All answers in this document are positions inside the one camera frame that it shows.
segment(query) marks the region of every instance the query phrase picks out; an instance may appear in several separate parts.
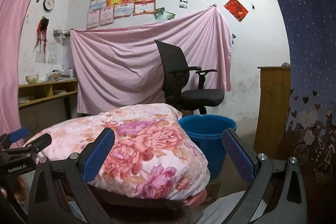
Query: black heart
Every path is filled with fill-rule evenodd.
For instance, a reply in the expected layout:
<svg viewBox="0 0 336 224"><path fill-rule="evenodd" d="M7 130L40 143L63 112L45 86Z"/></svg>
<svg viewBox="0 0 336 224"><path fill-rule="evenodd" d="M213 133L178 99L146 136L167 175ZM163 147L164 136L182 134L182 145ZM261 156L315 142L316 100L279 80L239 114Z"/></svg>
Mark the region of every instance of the black heart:
<svg viewBox="0 0 336 224"><path fill-rule="evenodd" d="M304 104L306 104L309 101L309 97L303 97L302 100L303 100Z"/></svg>

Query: blue trash can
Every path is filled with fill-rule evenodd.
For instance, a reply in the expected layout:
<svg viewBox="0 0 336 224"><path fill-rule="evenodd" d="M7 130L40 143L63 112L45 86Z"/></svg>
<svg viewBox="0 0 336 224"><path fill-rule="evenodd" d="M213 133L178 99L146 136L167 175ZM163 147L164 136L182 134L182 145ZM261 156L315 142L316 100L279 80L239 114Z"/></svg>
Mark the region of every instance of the blue trash can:
<svg viewBox="0 0 336 224"><path fill-rule="evenodd" d="M222 134L228 128L236 131L236 122L227 117L210 114L191 115L178 122L207 158L210 180L218 178L226 156Z"/></svg>

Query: black chair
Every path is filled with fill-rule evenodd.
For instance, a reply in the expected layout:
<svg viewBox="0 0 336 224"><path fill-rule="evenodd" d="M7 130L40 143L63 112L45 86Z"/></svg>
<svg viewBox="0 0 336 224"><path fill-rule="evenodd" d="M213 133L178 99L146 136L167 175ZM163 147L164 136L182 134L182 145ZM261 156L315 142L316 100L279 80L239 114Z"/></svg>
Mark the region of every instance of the black chair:
<svg viewBox="0 0 336 224"><path fill-rule="evenodd" d="M203 89L205 76L216 69L202 70L201 67L189 67L180 47L158 40L155 43L159 49L164 80L162 90L165 93L166 104L178 110L199 109L200 114L206 114L206 106L218 106L224 100L224 91L220 89ZM190 71L195 70L199 75L198 89L186 90L182 88L189 81Z"/></svg>

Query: bowl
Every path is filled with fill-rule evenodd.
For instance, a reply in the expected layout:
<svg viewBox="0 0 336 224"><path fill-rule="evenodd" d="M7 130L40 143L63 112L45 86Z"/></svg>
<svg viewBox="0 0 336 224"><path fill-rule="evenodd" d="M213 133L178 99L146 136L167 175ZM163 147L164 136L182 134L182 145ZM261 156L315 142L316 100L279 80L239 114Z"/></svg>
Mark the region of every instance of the bowl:
<svg viewBox="0 0 336 224"><path fill-rule="evenodd" d="M37 83L39 77L40 77L39 75L28 75L26 76L26 81L28 84L34 84Z"/></svg>

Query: wooden desk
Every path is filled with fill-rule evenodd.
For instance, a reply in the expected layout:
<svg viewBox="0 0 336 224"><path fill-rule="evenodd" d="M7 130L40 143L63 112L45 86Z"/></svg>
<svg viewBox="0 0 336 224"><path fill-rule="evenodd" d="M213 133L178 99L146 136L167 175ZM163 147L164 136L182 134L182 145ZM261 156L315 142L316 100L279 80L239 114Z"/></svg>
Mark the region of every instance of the wooden desk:
<svg viewBox="0 0 336 224"><path fill-rule="evenodd" d="M272 159L284 132L289 109L290 67L260 69L260 106L253 149Z"/></svg>
<svg viewBox="0 0 336 224"><path fill-rule="evenodd" d="M54 94L54 90L66 90ZM69 96L78 93L78 80L50 81L36 84L19 85L19 96L31 97L29 102L19 104L19 109L63 98L67 119L71 119Z"/></svg>

